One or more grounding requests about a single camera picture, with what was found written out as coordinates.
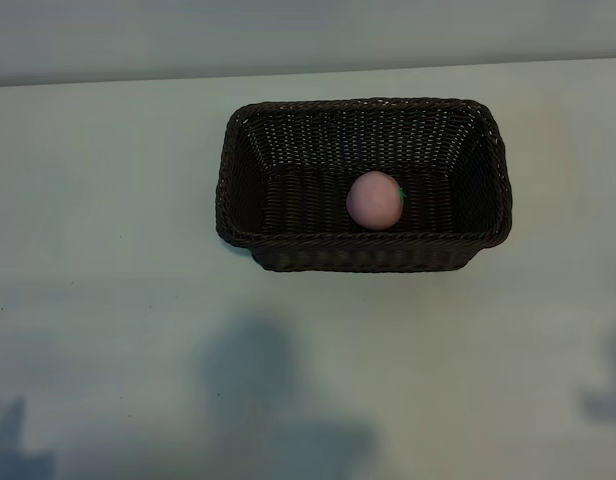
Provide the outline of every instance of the woven texture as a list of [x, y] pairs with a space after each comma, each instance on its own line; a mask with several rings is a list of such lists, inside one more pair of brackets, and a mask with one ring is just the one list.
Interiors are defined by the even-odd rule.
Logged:
[[[382, 232], [346, 210], [350, 186], [372, 170], [406, 194]], [[504, 144], [474, 101], [268, 102], [228, 123], [217, 232], [269, 270], [455, 270], [506, 239], [511, 209]]]

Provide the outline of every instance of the gray wall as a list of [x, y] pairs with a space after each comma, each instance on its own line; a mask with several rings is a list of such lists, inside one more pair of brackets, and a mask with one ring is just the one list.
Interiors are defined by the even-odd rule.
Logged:
[[616, 56], [616, 0], [0, 0], [0, 85]]

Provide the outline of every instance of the basket rim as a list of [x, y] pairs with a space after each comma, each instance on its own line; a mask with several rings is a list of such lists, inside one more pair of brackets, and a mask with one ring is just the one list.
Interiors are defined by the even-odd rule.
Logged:
[[[257, 233], [243, 231], [235, 227], [229, 215], [226, 203], [230, 199], [227, 185], [227, 167], [234, 159], [234, 149], [237, 132], [251, 116], [261, 113], [311, 113], [330, 111], [381, 111], [381, 110], [421, 110], [422, 108], [445, 109], [448, 111], [471, 112], [475, 117], [485, 122], [489, 134], [486, 146], [489, 157], [496, 158], [495, 150], [499, 150], [501, 161], [493, 160], [497, 172], [499, 195], [496, 225], [485, 232], [435, 233], [435, 232], [317, 232], [317, 233]], [[475, 100], [455, 98], [402, 98], [373, 97], [351, 100], [310, 100], [293, 102], [261, 102], [243, 106], [236, 110], [228, 121], [224, 146], [221, 155], [219, 182], [216, 190], [216, 222], [217, 233], [227, 243], [235, 247], [251, 250], [277, 248], [332, 248], [342, 246], [376, 247], [378, 241], [382, 248], [399, 248], [404, 243], [413, 246], [430, 247], [472, 247], [476, 249], [490, 248], [502, 243], [509, 235], [512, 227], [512, 193], [505, 160], [505, 145], [501, 139], [499, 128], [490, 110]]]

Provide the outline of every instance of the pink ball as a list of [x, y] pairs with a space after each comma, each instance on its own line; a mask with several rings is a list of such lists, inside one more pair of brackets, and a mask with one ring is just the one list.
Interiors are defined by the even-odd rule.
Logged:
[[397, 181], [381, 172], [364, 173], [350, 187], [346, 207], [352, 219], [370, 230], [392, 227], [403, 209]]

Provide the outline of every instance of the table surface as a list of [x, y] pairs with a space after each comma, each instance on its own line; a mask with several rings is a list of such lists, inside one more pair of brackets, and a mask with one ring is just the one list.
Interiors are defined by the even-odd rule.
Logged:
[[[353, 275], [222, 244], [235, 109], [371, 96], [490, 107], [503, 245]], [[0, 468], [615, 480], [616, 59], [0, 88]]]

